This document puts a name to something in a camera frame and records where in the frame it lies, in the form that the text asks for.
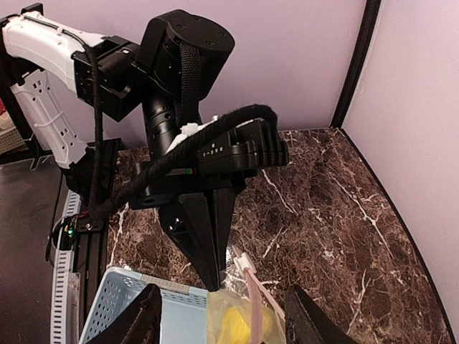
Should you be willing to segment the clear zip top bag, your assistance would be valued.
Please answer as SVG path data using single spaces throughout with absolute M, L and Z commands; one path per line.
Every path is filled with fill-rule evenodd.
M 285 313 L 275 298 L 257 278 L 250 256 L 233 245 L 227 253 L 233 263 L 224 271 L 224 281 L 216 292 L 207 293 L 207 342 L 217 343 L 225 311 L 236 307 L 251 329 L 250 343 L 285 343 Z M 262 309 L 273 312 L 273 327 L 267 340 L 262 339 Z

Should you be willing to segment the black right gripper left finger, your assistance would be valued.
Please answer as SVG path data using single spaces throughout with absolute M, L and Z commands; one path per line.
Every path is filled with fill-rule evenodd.
M 89 343 L 160 343 L 162 299 L 160 288 L 148 284 L 127 308 Z

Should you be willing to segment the yellow toy pepper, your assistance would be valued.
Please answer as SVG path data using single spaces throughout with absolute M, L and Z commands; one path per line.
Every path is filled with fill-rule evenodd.
M 264 307 L 262 313 L 262 339 L 267 340 L 273 327 L 273 312 L 269 308 Z M 217 343 L 246 344 L 250 343 L 250 341 L 250 327 L 244 321 L 239 310 L 236 307 L 230 307 L 225 311 Z

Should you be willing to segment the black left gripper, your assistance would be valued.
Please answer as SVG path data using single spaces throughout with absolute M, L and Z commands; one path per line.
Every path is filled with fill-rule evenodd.
M 131 208 L 160 207 L 164 233 L 191 262 L 206 289 L 217 291 L 219 271 L 226 269 L 235 199 L 250 175 L 248 157 L 196 161 L 150 181 L 131 199 Z M 213 230 L 206 197 L 212 205 Z

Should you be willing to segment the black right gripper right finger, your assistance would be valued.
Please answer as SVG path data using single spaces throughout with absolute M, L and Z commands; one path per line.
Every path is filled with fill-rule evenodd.
M 286 343 L 356 344 L 299 285 L 291 286 L 286 293 L 285 336 Z

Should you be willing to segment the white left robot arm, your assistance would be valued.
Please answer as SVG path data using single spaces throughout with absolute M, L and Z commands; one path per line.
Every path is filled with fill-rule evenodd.
M 255 173 L 246 108 L 203 123 L 199 103 L 234 48 L 228 31 L 182 10 L 153 18 L 140 43 L 46 19 L 40 5 L 1 20 L 1 76 L 47 141 L 93 221 L 124 205 L 157 208 L 163 231 L 204 286 L 222 283 L 236 196 Z M 108 190 L 103 119 L 141 108 L 149 159 Z

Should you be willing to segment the light blue plastic basket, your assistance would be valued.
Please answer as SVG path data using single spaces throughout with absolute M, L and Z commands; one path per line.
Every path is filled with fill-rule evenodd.
M 206 290 L 111 267 L 79 342 L 206 343 L 206 315 Z

